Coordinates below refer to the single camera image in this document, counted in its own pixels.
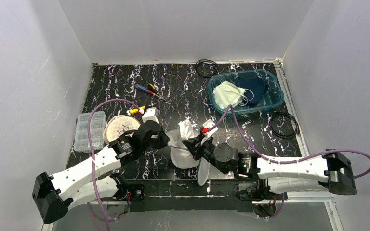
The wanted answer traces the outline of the white bra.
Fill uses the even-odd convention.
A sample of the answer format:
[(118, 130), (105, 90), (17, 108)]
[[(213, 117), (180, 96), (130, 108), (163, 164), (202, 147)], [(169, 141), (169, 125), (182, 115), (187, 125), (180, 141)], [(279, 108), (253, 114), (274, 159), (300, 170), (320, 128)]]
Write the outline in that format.
[(178, 126), (181, 140), (195, 138), (200, 134), (199, 131), (195, 130), (193, 124), (188, 119), (179, 122)]
[(244, 89), (235, 84), (224, 81), (213, 89), (213, 96), (219, 108), (225, 109), (229, 105), (232, 107), (240, 106), (244, 92)]

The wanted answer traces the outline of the white mesh bag blue trim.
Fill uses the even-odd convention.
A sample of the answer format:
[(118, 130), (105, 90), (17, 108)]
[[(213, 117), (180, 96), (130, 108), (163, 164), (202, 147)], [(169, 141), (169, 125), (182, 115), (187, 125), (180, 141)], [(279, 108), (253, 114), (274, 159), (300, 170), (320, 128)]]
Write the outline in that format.
[(204, 185), (208, 180), (209, 170), (211, 164), (204, 158), (194, 160), (192, 154), (183, 145), (182, 141), (186, 138), (196, 137), (199, 133), (194, 129), (188, 131), (181, 131), (180, 128), (171, 130), (167, 133), (170, 138), (168, 147), (170, 147), (170, 157), (173, 164), (179, 169), (187, 169), (198, 167), (197, 170), (197, 183), (199, 186)]

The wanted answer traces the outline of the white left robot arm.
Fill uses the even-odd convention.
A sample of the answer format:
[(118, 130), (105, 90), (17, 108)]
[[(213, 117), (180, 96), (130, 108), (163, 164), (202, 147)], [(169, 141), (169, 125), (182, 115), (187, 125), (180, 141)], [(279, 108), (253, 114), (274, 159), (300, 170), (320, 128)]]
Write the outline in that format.
[(32, 198), (43, 222), (54, 223), (69, 210), (97, 199), (142, 200), (144, 193), (136, 195), (136, 192), (144, 188), (139, 184), (129, 185), (115, 170), (145, 152), (167, 147), (169, 140), (161, 125), (146, 121), (73, 167), (52, 175), (39, 174)]

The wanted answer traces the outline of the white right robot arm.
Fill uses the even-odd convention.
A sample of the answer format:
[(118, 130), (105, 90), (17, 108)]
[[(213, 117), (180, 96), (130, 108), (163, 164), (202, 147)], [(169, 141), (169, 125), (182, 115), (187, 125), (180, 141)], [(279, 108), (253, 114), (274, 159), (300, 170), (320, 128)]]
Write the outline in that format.
[(286, 199), (288, 192), (328, 189), (336, 195), (356, 195), (351, 161), (340, 152), (301, 161), (299, 158), (243, 153), (227, 143), (214, 145), (203, 135), (184, 140), (195, 160), (241, 180), (236, 197), (241, 201)]

